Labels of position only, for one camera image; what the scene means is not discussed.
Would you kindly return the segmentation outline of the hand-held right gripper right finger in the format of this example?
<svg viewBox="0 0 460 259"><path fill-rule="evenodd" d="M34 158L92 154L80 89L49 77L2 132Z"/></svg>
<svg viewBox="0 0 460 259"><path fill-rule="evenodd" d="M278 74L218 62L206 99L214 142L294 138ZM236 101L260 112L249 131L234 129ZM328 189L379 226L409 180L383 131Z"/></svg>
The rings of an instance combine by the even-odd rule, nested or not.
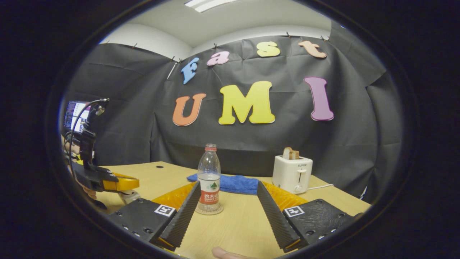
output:
<svg viewBox="0 0 460 259"><path fill-rule="evenodd" d="M307 201L264 181L258 182L257 196L284 252L311 245L354 221L323 199Z"/></svg>

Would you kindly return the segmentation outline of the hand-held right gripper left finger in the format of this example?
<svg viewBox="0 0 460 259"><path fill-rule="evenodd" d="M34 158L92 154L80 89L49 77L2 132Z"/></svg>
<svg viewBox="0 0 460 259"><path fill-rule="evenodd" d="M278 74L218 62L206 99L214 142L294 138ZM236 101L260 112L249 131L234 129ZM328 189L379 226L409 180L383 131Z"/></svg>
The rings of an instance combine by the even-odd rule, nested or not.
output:
<svg viewBox="0 0 460 259"><path fill-rule="evenodd" d="M197 181L153 201L138 198L108 217L138 239L174 251L181 246L201 195Z"/></svg>

